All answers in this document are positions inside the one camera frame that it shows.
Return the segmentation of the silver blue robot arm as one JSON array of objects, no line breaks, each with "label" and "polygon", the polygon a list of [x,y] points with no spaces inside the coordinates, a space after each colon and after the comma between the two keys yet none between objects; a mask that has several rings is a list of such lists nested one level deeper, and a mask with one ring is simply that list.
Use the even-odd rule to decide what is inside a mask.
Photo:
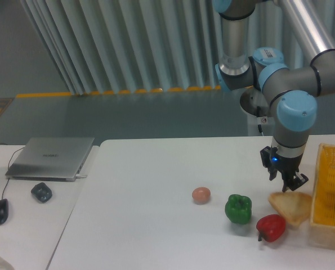
[{"label": "silver blue robot arm", "polygon": [[224,90],[252,86],[265,98],[275,121],[273,140],[260,152],[270,178],[281,174],[283,190],[308,181],[299,165],[316,121],[316,98],[335,93],[335,41],[311,1],[276,1],[290,23],[308,67],[291,70],[280,52],[259,48],[247,54],[249,17],[256,1],[213,1],[221,18],[223,55],[215,66]]}]

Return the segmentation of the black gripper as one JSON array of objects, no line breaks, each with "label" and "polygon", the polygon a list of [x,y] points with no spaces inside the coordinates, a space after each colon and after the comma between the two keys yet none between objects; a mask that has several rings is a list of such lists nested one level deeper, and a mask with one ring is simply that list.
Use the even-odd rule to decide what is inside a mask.
[{"label": "black gripper", "polygon": [[299,173],[299,165],[302,155],[285,157],[277,153],[277,147],[266,146],[260,151],[262,165],[268,169],[269,180],[276,178],[277,172],[281,172],[283,179],[282,192],[295,191],[309,181],[309,178]]}]

